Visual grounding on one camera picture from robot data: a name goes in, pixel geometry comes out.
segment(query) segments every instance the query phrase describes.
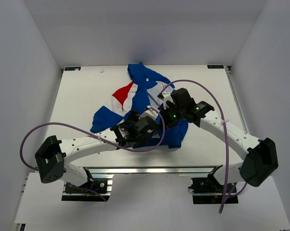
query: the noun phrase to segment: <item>white tabletop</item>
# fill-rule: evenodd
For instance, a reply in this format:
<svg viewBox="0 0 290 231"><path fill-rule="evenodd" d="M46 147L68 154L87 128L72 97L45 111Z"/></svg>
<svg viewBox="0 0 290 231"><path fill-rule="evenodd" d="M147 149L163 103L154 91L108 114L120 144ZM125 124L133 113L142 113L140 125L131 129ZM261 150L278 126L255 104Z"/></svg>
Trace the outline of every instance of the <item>white tabletop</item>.
<svg viewBox="0 0 290 231"><path fill-rule="evenodd" d="M192 79L206 86L220 102L225 118L242 128L241 120L231 92L225 69L208 69L206 65L153 65L148 68L170 80ZM64 71L52 122L63 122L90 130L94 113L119 88L131 82L127 66L81 67L80 71ZM176 89L185 87L196 102L206 101L216 110L210 95L191 83L176 83ZM47 136L71 139L82 133L60 126L50 126ZM230 151L230 162L241 161ZM73 162L85 167L184 167L216 166L225 164L225 144L212 134L189 125L180 149L159 147L148 153L131 153L124 150L103 152Z"/></svg>

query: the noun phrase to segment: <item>blue jacket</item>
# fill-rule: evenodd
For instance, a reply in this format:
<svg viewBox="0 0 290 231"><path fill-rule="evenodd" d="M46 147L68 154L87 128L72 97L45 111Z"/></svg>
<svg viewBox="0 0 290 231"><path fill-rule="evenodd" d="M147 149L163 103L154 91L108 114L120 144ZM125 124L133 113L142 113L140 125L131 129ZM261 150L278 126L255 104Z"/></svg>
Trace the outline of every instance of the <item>blue jacket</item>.
<svg viewBox="0 0 290 231"><path fill-rule="evenodd" d="M127 86L118 89L94 115L92 128L94 133L101 132L126 120L131 110L142 114L148 105L159 108L163 101L157 97L160 91L170 83L166 77L146 68L142 63L129 64L128 73L132 82ZM172 84L166 89L168 92L174 90ZM178 126L165 131L164 140L161 145L168 145L169 148L181 147L181 141L187 133L188 122L181 121ZM149 143L142 143L141 146L156 145L162 135L158 130L158 136L152 138Z"/></svg>

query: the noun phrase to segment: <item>white backdrop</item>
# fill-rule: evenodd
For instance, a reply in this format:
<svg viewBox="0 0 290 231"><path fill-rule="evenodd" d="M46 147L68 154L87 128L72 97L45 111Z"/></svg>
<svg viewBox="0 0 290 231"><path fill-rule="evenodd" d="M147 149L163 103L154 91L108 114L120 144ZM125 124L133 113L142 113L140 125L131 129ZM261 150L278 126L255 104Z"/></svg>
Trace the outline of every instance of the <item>white backdrop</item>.
<svg viewBox="0 0 290 231"><path fill-rule="evenodd" d="M22 0L0 0L0 230L11 229L29 169L23 136L50 118L60 69ZM44 129L25 144L33 164Z"/></svg>
<svg viewBox="0 0 290 231"><path fill-rule="evenodd" d="M290 222L290 0L269 0L233 66L250 132L276 142L273 173Z"/></svg>
<svg viewBox="0 0 290 231"><path fill-rule="evenodd" d="M266 0L24 0L60 67L232 65Z"/></svg>

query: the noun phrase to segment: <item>black bracket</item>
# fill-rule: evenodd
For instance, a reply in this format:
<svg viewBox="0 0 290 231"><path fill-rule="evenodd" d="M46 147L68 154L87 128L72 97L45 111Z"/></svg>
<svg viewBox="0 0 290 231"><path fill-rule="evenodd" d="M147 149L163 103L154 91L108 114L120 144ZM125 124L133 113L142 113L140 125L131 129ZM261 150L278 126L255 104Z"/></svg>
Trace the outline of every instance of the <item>black bracket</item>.
<svg viewBox="0 0 290 231"><path fill-rule="evenodd" d="M192 189L193 195L193 204L194 205L207 205L207 204L221 204L222 203L222 193L223 186L219 183L212 181L210 178L192 178L193 184L189 186L189 189ZM227 185L227 193L230 192L233 185L229 183ZM238 198L232 197L226 201L226 204L237 204Z"/></svg>
<svg viewBox="0 0 290 231"><path fill-rule="evenodd" d="M240 175L248 184L258 187L278 168L275 143L269 138L259 140L259 144L248 151Z"/></svg>
<svg viewBox="0 0 290 231"><path fill-rule="evenodd" d="M86 189L91 189L100 194L107 193L107 178L92 178L91 180L92 181L88 181L85 184L80 186L80 188L83 188L84 190L76 189L74 187L71 187L69 184L66 184L64 192L71 193L71 194L73 193L92 194L91 192L86 191Z"/></svg>
<svg viewBox="0 0 290 231"><path fill-rule="evenodd" d="M47 137L38 151L35 153L35 159L39 170L42 183L51 183L63 176L65 169L63 167L62 153L56 136Z"/></svg>
<svg viewBox="0 0 290 231"><path fill-rule="evenodd" d="M201 118L205 118L207 112L214 111L214 108L204 101L195 103L185 88L180 88L170 95L174 103L167 101L168 108L160 109L167 128L177 126L182 120L187 120L189 123L194 123L199 127Z"/></svg>

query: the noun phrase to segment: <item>purple cable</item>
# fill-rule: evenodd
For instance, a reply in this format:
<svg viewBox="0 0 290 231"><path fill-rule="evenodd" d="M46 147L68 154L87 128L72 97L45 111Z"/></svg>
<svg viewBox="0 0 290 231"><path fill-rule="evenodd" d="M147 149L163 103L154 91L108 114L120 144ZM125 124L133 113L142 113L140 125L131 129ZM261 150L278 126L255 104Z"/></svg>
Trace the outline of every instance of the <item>purple cable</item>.
<svg viewBox="0 0 290 231"><path fill-rule="evenodd" d="M246 188L246 186L247 186L247 182L245 182L244 186L242 187L242 189L239 192L237 192L234 195L230 195L228 198L232 198L232 197L238 196L241 192L243 192L243 190Z"/></svg>
<svg viewBox="0 0 290 231"><path fill-rule="evenodd" d="M25 144L26 139L28 138L28 136L29 136L31 133L33 133L33 132L34 132L35 130L37 130L38 128L41 128L41 127L44 127L44 126L48 126L48 125L60 125L60 126L64 126L64 127L68 127L68 128L72 128L72 129L74 129L74 130L77 130L77 131L83 132L83 133L85 133L86 135L89 135L89 136L92 137L92 138L95 138L95 139L97 139L97 140L101 140L101 141L103 141L103 142L105 142L105 143L108 143L108 144L113 145L113 146L115 146L115 147L117 147L117 148L120 148L120 149L127 150L127 151L129 151L129 152L134 152L134 153L145 153L145 152L152 151L153 149L157 148L157 147L162 143L162 141L163 141L163 139L164 139L164 135L165 135L165 122L164 122L164 119L163 119L163 117L161 116L160 112L159 112L156 108L154 108L154 107L150 107L150 108L151 108L152 110L154 110L154 111L155 111L155 112L160 116L161 121L162 121L162 126L163 126L162 137L161 137L160 141L159 141L159 142L158 142L154 147L152 147L152 148L144 149L144 150L135 150L135 149L125 148L125 147L122 147L122 146L120 146L120 145L118 145L118 144L116 144L116 143L113 143L113 142L109 141L109 140L106 140L106 139L104 139L104 138L99 138L99 137L98 137L97 135L95 135L95 134L92 134L92 133L90 133L90 132L88 132L88 131L85 131L85 130L83 130L83 129L80 129L80 128L77 128L77 127L74 127L74 126L72 126L72 125L65 124L65 123L59 123L59 122L49 122L49 123L40 124L40 125L34 127L33 129L31 129L31 130L30 130L30 131L29 131L29 132L24 136L24 138L23 138L23 140L22 140L22 143L21 143L21 146L20 146L20 158L21 158L21 161L22 161L23 164L25 164L27 167L29 167L29 168L31 168L31 169L33 169L33 170L38 171L37 168L30 166L30 165L29 165L29 164L24 160L24 157L23 157L23 146L24 146L24 144Z"/></svg>
<svg viewBox="0 0 290 231"><path fill-rule="evenodd" d="M92 190L92 189L84 189L84 188L80 188L80 187L77 187L77 186L75 186L75 185L73 185L73 184L71 184L71 183L68 183L67 182L67 184L70 186L70 187L72 187L72 188L75 188L75 189L80 189L80 190L83 190L83 191L87 191L87 192L91 192L91 193L93 193L93 194L96 194L97 196L99 196L99 197L101 197L102 198L102 200L104 200L104 201L107 201L100 193L98 193L98 192L96 192L96 191L94 191L94 190Z"/></svg>
<svg viewBox="0 0 290 231"><path fill-rule="evenodd" d="M177 82L190 82L190 83L195 83L198 86L202 87L206 92L209 93L209 95L211 95L211 97L213 98L213 100L215 101L220 113L221 113L221 118L222 120L225 121L225 117L224 117L224 113L222 110L221 105L219 104L219 102L217 101L216 97L202 84L193 81L193 80L189 80L189 79L179 79L179 80L175 80L172 81L171 83L167 84L160 93L162 93L169 85L173 84L173 83L177 83ZM227 193L227 184L228 184L228 170L229 170L229 141L228 141L228 134L227 134L227 127L226 127L226 123L223 123L223 127L224 127L224 134L225 134L225 145L226 145L226 169L225 169L225 181L224 181L224 188L223 188L223 196L222 196L222 203L221 206L218 210L219 214L221 214L223 212L223 208L224 208L224 204L226 202L226 193Z"/></svg>
<svg viewBox="0 0 290 231"><path fill-rule="evenodd" d="M227 194L225 201L226 201L228 198L230 198L230 196L231 196L232 192L235 190L236 186L237 186L237 183L234 183L233 187L231 188L231 190L230 190L229 193Z"/></svg>

